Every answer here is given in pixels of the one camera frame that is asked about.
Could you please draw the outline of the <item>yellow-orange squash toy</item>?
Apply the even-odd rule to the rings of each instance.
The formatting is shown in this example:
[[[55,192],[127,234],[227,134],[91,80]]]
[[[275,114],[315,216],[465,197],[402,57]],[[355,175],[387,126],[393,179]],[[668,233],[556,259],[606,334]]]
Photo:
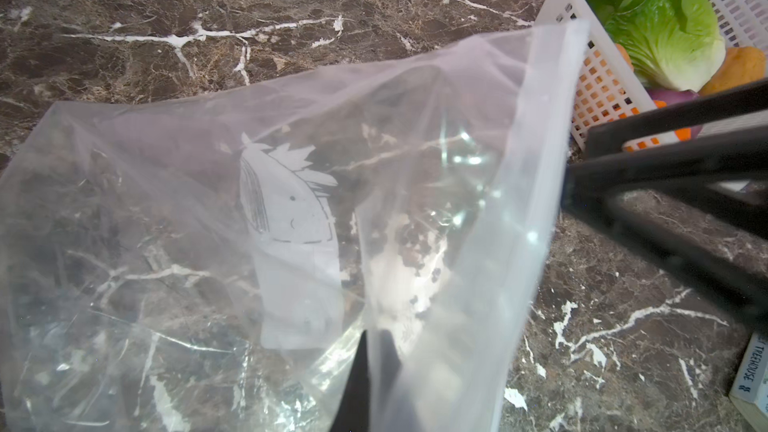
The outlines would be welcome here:
[[[713,77],[699,91],[700,96],[714,95],[765,77],[766,55],[755,47],[726,50],[726,57]]]

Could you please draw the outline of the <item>clear zip top bag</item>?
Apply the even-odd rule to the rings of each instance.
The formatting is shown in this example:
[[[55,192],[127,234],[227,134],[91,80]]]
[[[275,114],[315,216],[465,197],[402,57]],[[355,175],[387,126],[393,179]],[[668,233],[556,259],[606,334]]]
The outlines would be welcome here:
[[[497,430],[588,35],[54,104],[1,176],[8,429],[328,431],[366,331],[370,431]]]

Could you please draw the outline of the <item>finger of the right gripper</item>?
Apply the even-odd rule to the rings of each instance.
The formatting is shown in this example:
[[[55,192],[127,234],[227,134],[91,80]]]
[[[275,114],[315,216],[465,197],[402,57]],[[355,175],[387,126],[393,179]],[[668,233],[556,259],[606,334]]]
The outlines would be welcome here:
[[[588,132],[585,159],[622,151],[625,143],[677,129],[730,119],[767,109],[767,80],[762,79],[715,95],[593,127]]]
[[[716,186],[767,179],[767,128],[737,130],[691,142],[615,153],[566,169],[562,207],[597,211],[618,194],[654,189],[757,237],[767,237],[767,199]]]

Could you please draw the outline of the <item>brown potato toy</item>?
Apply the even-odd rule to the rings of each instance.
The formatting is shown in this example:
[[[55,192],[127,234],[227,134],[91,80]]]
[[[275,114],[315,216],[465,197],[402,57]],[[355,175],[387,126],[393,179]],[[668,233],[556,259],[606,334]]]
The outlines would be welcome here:
[[[615,47],[617,48],[619,54],[621,55],[622,59],[627,64],[629,69],[632,72],[634,72],[635,71],[635,67],[634,67],[632,59],[631,59],[629,53],[627,52],[626,48],[624,46],[622,46],[621,44],[619,44],[619,43],[615,43]]]

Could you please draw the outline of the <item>orange pumpkin toy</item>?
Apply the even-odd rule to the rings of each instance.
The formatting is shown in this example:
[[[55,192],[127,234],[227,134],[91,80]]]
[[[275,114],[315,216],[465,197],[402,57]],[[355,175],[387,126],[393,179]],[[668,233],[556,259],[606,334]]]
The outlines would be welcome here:
[[[642,137],[640,139],[630,139],[621,146],[621,149],[625,152],[635,152],[661,145],[690,141],[696,138],[698,130],[699,127],[687,127]]]

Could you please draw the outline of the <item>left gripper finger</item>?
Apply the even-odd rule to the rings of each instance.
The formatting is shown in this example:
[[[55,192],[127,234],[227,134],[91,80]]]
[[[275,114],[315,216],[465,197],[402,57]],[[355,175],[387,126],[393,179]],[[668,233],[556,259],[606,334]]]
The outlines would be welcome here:
[[[400,370],[401,362],[390,331],[382,330],[383,379],[385,391],[389,391]],[[368,363],[367,332],[361,334],[352,361],[344,393],[330,432],[370,430],[370,371]]]

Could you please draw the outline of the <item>purple onion toy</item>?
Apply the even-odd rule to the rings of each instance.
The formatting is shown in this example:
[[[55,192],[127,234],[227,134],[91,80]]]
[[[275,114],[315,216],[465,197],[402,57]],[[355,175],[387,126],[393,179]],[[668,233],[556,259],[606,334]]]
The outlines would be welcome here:
[[[674,91],[667,89],[647,89],[649,97],[654,101],[657,108],[663,108],[666,106],[684,103],[692,101],[699,97],[699,95],[692,90]],[[676,137],[680,141],[688,141],[695,139],[702,130],[701,125],[697,125],[689,128],[677,129],[674,131]]]

